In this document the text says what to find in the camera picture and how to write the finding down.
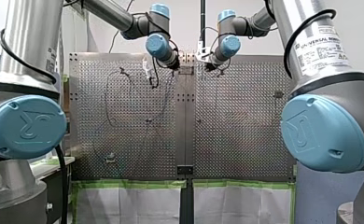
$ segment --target label sticker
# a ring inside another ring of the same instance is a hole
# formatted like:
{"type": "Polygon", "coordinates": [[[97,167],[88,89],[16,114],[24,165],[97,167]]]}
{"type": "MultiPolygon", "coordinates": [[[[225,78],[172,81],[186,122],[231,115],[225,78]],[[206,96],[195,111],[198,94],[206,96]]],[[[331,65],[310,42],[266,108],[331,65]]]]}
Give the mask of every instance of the label sticker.
{"type": "Polygon", "coordinates": [[[349,66],[342,42],[334,27],[320,26],[320,35],[297,40],[294,46],[304,76],[313,76],[332,65],[349,66]]]}
{"type": "Polygon", "coordinates": [[[334,26],[318,26],[318,30],[320,34],[331,34],[336,35],[336,29],[334,29],[334,26]]]}
{"type": "Polygon", "coordinates": [[[55,49],[48,49],[48,58],[46,60],[46,70],[50,73],[54,72],[55,64],[56,64],[57,52],[55,49]]]}

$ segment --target perforated metal panel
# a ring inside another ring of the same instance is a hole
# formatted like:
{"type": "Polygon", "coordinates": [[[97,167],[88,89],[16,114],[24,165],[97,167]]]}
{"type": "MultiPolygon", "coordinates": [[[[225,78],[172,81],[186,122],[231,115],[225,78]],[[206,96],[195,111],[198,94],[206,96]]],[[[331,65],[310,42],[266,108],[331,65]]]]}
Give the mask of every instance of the perforated metal panel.
{"type": "Polygon", "coordinates": [[[72,55],[74,178],[176,177],[175,77],[159,68],[160,86],[152,89],[143,57],[72,55]]]}
{"type": "Polygon", "coordinates": [[[221,76],[198,65],[194,176],[290,181],[294,160],[280,131],[290,82],[282,58],[232,61],[221,76]]]}

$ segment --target black bracket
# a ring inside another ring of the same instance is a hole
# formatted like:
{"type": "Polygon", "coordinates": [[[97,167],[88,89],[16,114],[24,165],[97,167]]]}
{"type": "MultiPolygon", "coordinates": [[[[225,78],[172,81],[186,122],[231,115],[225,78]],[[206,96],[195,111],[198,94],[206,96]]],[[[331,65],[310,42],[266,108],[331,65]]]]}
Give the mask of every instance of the black bracket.
{"type": "Polygon", "coordinates": [[[178,165],[176,169],[179,175],[193,175],[192,165],[178,165]]]}

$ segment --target wire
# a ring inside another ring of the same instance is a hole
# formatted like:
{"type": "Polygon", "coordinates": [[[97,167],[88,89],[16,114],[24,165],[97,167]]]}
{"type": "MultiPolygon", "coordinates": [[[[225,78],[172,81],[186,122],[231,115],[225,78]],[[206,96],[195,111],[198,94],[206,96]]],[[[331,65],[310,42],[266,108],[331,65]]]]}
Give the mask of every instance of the wire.
{"type": "Polygon", "coordinates": [[[23,66],[34,70],[35,72],[48,77],[51,80],[51,83],[55,84],[57,82],[56,78],[49,72],[44,71],[40,68],[37,68],[33,65],[30,65],[29,63],[25,62],[22,58],[20,58],[19,56],[17,56],[11,49],[10,47],[7,45],[7,42],[5,40],[5,29],[3,29],[0,32],[0,45],[2,47],[2,49],[10,56],[12,57],[14,60],[16,60],[18,63],[22,64],[23,66]]]}
{"type": "Polygon", "coordinates": [[[245,17],[240,17],[245,21],[245,31],[244,31],[244,35],[246,35],[246,32],[249,30],[251,31],[251,35],[247,35],[248,39],[253,39],[254,38],[254,30],[252,29],[252,25],[250,22],[250,19],[247,19],[245,17]]]}
{"type": "Polygon", "coordinates": [[[264,3],[266,4],[267,13],[269,13],[270,17],[273,18],[273,20],[275,20],[275,16],[272,12],[272,9],[270,8],[269,0],[264,0],[264,3]]]}
{"type": "Polygon", "coordinates": [[[156,89],[159,87],[159,74],[157,72],[157,68],[156,68],[156,64],[155,64],[155,57],[152,56],[152,62],[153,62],[153,69],[155,70],[155,74],[156,74],[156,85],[153,86],[153,83],[150,83],[150,85],[152,86],[152,89],[156,89]]]}
{"type": "MultiPolygon", "coordinates": [[[[120,67],[119,69],[120,69],[119,74],[120,74],[120,75],[124,75],[124,76],[126,76],[126,77],[129,79],[129,82],[130,82],[130,92],[131,92],[131,86],[133,85],[133,82],[132,82],[132,80],[130,79],[130,75],[129,75],[129,74],[127,74],[126,72],[124,72],[124,68],[120,67]]],[[[109,91],[109,80],[110,80],[110,77],[111,77],[112,75],[117,74],[117,73],[118,73],[118,72],[112,72],[112,73],[110,73],[110,74],[106,77],[106,84],[105,84],[105,93],[104,93],[104,95],[105,95],[105,114],[106,114],[106,120],[109,122],[109,125],[110,125],[111,127],[115,127],[115,126],[114,126],[114,124],[113,124],[113,122],[112,122],[112,120],[114,120],[114,119],[111,119],[111,118],[110,118],[110,116],[109,116],[109,112],[108,112],[108,105],[107,105],[107,95],[108,95],[108,91],[109,91]]]]}
{"type": "Polygon", "coordinates": [[[74,3],[78,3],[78,2],[80,2],[80,0],[75,0],[75,1],[72,1],[72,2],[68,2],[68,3],[63,4],[63,7],[72,6],[74,3]]]}
{"type": "Polygon", "coordinates": [[[63,209],[61,214],[61,224],[67,223],[68,216],[68,173],[66,170],[65,159],[60,145],[56,146],[56,152],[60,163],[61,177],[62,177],[62,195],[63,195],[63,209]]]}
{"type": "Polygon", "coordinates": [[[296,31],[293,32],[293,34],[290,36],[290,39],[288,40],[287,45],[285,46],[285,52],[284,52],[284,67],[285,67],[285,70],[289,77],[292,77],[292,75],[290,73],[290,69],[289,69],[289,63],[288,63],[289,54],[290,54],[290,51],[292,50],[293,44],[296,41],[296,38],[306,28],[306,26],[308,24],[315,21],[320,16],[323,16],[326,14],[331,14],[331,18],[334,19],[336,17],[337,12],[334,9],[324,9],[324,10],[314,14],[314,16],[312,16],[312,17],[308,18],[307,20],[305,20],[304,22],[302,22],[301,25],[298,27],[298,29],[296,29],[296,31]]]}
{"type": "MultiPolygon", "coordinates": [[[[126,11],[129,11],[129,10],[130,10],[130,7],[132,6],[133,1],[134,1],[134,0],[131,0],[131,1],[130,1],[129,5],[127,6],[126,11]]],[[[112,52],[113,46],[115,45],[116,36],[118,36],[118,34],[119,34],[119,33],[120,33],[120,31],[118,30],[118,31],[115,33],[115,35],[113,36],[112,44],[111,44],[111,46],[110,46],[110,48],[109,48],[109,53],[110,53],[110,52],[112,52]]]]}
{"type": "Polygon", "coordinates": [[[204,33],[204,31],[205,31],[206,29],[209,29],[209,30],[212,30],[212,31],[217,32],[217,29],[215,29],[215,28],[213,28],[213,27],[209,27],[209,26],[204,27],[204,28],[202,28],[202,31],[200,32],[200,38],[199,38],[200,40],[202,40],[203,33],[204,33]]]}

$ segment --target white cloth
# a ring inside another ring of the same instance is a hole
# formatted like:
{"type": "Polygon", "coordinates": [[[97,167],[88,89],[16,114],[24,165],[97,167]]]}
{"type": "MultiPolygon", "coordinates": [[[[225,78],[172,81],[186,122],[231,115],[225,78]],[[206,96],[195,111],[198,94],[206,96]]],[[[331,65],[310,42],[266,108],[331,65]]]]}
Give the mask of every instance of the white cloth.
{"type": "Polygon", "coordinates": [[[76,224],[179,224],[180,189],[80,189],[76,224]]]}
{"type": "Polygon", "coordinates": [[[293,192],[235,186],[195,188],[195,224],[290,224],[293,192]]]}

